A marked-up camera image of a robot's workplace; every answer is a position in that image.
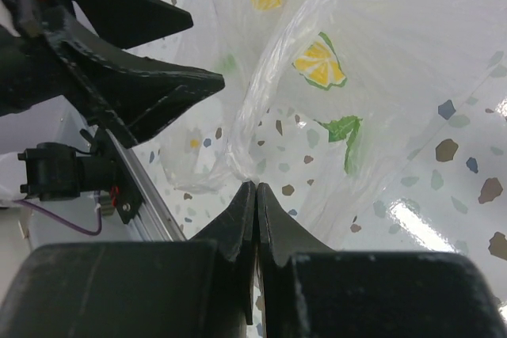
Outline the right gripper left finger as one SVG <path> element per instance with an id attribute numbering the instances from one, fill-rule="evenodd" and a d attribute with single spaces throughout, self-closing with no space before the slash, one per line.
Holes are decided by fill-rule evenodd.
<path id="1" fill-rule="evenodd" d="M 46 245 L 1 307 L 4 337 L 243 337 L 252 322 L 256 187 L 196 236 Z"/>

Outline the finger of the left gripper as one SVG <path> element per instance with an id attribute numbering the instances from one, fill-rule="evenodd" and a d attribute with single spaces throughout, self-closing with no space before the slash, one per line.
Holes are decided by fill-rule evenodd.
<path id="1" fill-rule="evenodd" d="M 154 138 L 225 87 L 220 74 L 127 53 L 61 6 L 44 11 L 43 34 L 63 70 L 62 94 L 88 124 L 110 131 L 125 148 Z"/>

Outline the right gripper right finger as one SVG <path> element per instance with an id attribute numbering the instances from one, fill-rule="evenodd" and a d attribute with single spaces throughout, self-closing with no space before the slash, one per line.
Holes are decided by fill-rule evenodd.
<path id="1" fill-rule="evenodd" d="M 465 256 L 335 251 L 257 187 L 267 337 L 503 337 L 505 322 Z"/>

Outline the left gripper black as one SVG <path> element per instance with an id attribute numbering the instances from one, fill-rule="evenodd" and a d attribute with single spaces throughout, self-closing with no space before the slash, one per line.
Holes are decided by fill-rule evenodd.
<path id="1" fill-rule="evenodd" d="M 78 80 L 53 44 L 46 9 L 62 6 L 72 17 L 74 0 L 1 0 L 1 115 L 64 97 L 79 107 Z M 193 27 L 189 12 L 162 0 L 75 0 L 96 33 L 128 49 Z"/>

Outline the clear printed plastic bag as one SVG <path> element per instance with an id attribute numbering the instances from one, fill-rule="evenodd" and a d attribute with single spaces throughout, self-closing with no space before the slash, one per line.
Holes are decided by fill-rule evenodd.
<path id="1" fill-rule="evenodd" d="M 268 183 L 330 245 L 506 35 L 506 0 L 186 2 L 196 25 L 177 57 L 226 86 L 166 130 L 168 182 L 210 196 Z"/>

